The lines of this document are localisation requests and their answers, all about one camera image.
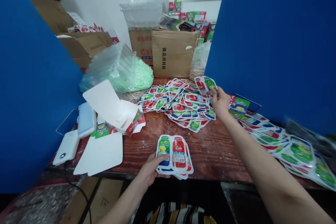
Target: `black cable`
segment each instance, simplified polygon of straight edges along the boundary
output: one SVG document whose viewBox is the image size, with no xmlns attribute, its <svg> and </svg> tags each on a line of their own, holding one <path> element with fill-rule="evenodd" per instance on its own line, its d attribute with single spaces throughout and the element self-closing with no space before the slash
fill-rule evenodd
<svg viewBox="0 0 336 224">
<path fill-rule="evenodd" d="M 83 194 L 83 196 L 84 196 L 84 198 L 85 198 L 85 200 L 86 200 L 86 205 L 87 205 L 87 207 L 89 207 L 90 224 L 92 224 L 90 203 L 89 203 L 89 200 L 88 200 L 88 198 L 87 198 L 85 192 L 84 192 L 84 191 L 82 190 L 82 188 L 80 188 L 79 186 L 77 186 L 77 185 L 75 185 L 75 184 L 72 184 L 72 183 L 69 181 L 69 179 L 67 178 L 66 170 L 67 170 L 67 167 L 68 167 L 69 163 L 70 163 L 70 160 L 67 160 L 67 161 L 65 161 L 65 163 L 64 163 L 64 178 L 65 178 L 65 180 L 68 182 L 69 185 L 72 185 L 72 186 L 76 187 L 76 188 Z"/>
</svg>

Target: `red wooden tabletop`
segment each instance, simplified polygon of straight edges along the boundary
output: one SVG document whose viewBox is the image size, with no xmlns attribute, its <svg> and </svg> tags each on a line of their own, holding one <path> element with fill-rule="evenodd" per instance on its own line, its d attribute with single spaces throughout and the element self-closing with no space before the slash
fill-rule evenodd
<svg viewBox="0 0 336 224">
<path fill-rule="evenodd" d="M 166 84 L 170 79 L 155 78 L 153 85 Z M 106 172 L 137 174 L 148 156 L 155 152 L 160 135 L 181 135 L 188 143 L 195 179 L 252 183 L 230 135 L 220 120 L 211 120 L 198 133 L 182 128 L 170 121 L 164 113 L 145 113 L 146 126 L 131 137 L 123 136 L 123 161 Z M 89 137 L 80 140 L 77 154 L 71 163 L 75 167 L 82 156 Z M 296 177 L 312 187 L 312 181 Z"/>
</svg>

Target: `white folded box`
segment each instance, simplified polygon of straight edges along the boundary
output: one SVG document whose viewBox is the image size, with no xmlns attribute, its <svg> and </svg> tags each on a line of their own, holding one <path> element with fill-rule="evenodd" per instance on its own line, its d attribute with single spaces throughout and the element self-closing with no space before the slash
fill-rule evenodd
<svg viewBox="0 0 336 224">
<path fill-rule="evenodd" d="M 130 136 L 142 119 L 138 106 L 120 100 L 108 80 L 84 92 L 83 97 L 106 123 L 125 135 Z"/>
</svg>

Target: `soda bottle sticker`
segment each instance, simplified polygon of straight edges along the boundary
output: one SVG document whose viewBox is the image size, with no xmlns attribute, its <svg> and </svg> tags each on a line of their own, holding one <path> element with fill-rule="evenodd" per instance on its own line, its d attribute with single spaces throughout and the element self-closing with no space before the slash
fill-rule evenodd
<svg viewBox="0 0 336 224">
<path fill-rule="evenodd" d="M 169 136 L 161 136 L 157 145 L 157 157 L 170 153 Z M 162 167 L 169 167 L 170 157 L 163 160 L 159 165 Z"/>
<path fill-rule="evenodd" d="M 187 168 L 185 154 L 185 146 L 182 138 L 175 137 L 173 142 L 173 167 L 174 168 Z"/>
</svg>

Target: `white cardboard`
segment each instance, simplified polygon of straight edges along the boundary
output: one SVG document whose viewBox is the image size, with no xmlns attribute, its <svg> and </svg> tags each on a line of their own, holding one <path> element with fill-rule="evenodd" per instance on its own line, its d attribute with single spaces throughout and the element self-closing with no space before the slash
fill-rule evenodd
<svg viewBox="0 0 336 224">
<path fill-rule="evenodd" d="M 90 137 L 73 174 L 88 176 L 110 169 L 123 161 L 123 136 L 116 132 L 100 138 Z"/>
<path fill-rule="evenodd" d="M 137 105 L 118 98 L 108 80 L 84 92 L 83 97 L 107 123 L 124 131 L 138 111 Z"/>
</svg>

